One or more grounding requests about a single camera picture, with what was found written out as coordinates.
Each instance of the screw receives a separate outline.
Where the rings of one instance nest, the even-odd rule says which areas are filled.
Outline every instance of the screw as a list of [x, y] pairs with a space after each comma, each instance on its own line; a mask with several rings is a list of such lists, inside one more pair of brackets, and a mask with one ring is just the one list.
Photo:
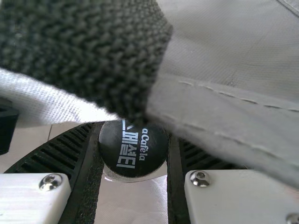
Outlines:
[[39, 189], [49, 191], [59, 187], [62, 183], [62, 176], [59, 174], [49, 174], [39, 183]]
[[292, 213], [286, 217], [287, 224], [299, 224], [299, 213]]
[[190, 180], [195, 186], [207, 187], [211, 184], [211, 178], [205, 171], [197, 170], [190, 174]]

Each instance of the black knit fabric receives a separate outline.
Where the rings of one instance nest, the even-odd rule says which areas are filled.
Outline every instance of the black knit fabric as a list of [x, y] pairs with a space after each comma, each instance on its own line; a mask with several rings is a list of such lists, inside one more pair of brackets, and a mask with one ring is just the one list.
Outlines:
[[171, 30], [154, 0], [2, 0], [0, 67], [139, 123]]

